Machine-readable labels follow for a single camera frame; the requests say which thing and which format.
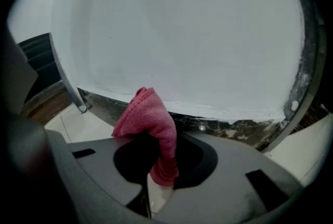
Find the pink cloth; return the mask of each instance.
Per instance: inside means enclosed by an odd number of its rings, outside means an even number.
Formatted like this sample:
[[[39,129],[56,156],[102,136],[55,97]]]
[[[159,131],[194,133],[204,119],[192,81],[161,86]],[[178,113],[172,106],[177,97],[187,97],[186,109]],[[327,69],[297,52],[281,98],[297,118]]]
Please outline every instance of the pink cloth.
[[[161,98],[153,88],[136,92],[112,133],[114,137],[147,132],[159,139],[160,156],[150,171],[151,178],[161,186],[172,186],[178,177],[176,163],[176,126]]]

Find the white surface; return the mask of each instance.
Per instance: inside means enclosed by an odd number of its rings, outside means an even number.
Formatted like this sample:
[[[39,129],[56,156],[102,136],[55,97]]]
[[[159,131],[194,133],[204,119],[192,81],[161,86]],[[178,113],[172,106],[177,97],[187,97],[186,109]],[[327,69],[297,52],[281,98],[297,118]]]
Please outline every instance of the white surface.
[[[265,155],[287,169],[303,185],[310,184],[319,172],[330,145],[333,114],[286,137]]]
[[[173,193],[173,186],[160,186],[156,184],[150,174],[147,176],[147,186],[150,210],[152,213],[158,213],[170,199]]]
[[[167,109],[281,120],[303,43],[299,0],[55,0],[52,34],[74,86]]]
[[[51,119],[45,126],[47,130],[54,130],[61,133],[66,143],[71,143],[71,140],[68,137],[65,126],[63,125],[60,114],[57,114],[53,119]]]
[[[15,0],[7,23],[16,43],[51,31],[53,0]]]
[[[82,114],[73,104],[54,117],[45,128],[60,132],[67,143],[108,139],[113,132],[112,126],[89,111]]]
[[[298,102],[297,101],[292,101],[291,103],[291,110],[296,111],[298,108]]]

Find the floor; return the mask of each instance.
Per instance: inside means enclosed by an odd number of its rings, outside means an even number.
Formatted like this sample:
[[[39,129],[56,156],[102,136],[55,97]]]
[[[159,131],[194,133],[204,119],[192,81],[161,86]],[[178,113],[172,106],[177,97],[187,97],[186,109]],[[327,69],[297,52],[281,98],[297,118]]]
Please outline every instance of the floor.
[[[67,143],[92,141],[110,138],[113,127],[97,118],[91,112],[84,114],[70,105],[49,123],[46,129],[60,132]],[[316,177],[325,159],[327,146],[331,143],[333,114],[285,138],[265,156],[284,167],[304,186]],[[148,175],[148,192],[153,217],[172,195],[172,187],[162,187]]]

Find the red towel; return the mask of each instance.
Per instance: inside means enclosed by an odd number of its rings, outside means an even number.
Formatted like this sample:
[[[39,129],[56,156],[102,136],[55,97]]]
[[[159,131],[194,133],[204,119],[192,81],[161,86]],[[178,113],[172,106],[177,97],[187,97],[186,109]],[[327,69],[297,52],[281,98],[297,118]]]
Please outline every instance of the red towel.
[[[136,92],[126,111],[118,120],[112,136],[147,132],[159,139],[160,156],[150,171],[151,178],[161,186],[172,186],[178,177],[175,159],[177,146],[176,126],[161,98],[153,88]]]

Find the black object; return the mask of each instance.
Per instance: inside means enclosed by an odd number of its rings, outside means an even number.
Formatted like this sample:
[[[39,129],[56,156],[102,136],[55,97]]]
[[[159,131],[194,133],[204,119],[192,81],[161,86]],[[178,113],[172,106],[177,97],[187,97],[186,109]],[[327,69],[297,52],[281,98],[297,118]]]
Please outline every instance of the black object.
[[[159,156],[158,139],[147,134],[134,135],[136,139],[120,147],[113,157],[119,173],[129,182],[144,185],[147,175]]]
[[[180,176],[174,189],[201,184],[216,168],[217,153],[213,147],[186,134],[177,137],[176,160]]]
[[[147,183],[143,184],[141,192],[127,205],[127,208],[144,217],[151,218]]]
[[[262,170],[252,171],[245,175],[258,193],[267,211],[272,211],[289,199]]]
[[[66,219],[79,223],[43,126],[14,115],[7,115],[4,123],[10,147],[2,152],[6,158],[3,217],[10,215],[14,222],[33,219],[34,223],[61,223]]]
[[[49,33],[45,33],[19,43],[28,58],[29,65],[37,72],[38,78],[32,86],[25,102],[37,93],[61,80],[51,48]]]
[[[81,151],[73,152],[72,154],[76,159],[78,159],[80,157],[84,157],[84,156],[95,154],[95,153],[96,152],[94,150],[89,148],[89,149],[84,149],[84,150],[81,150]]]

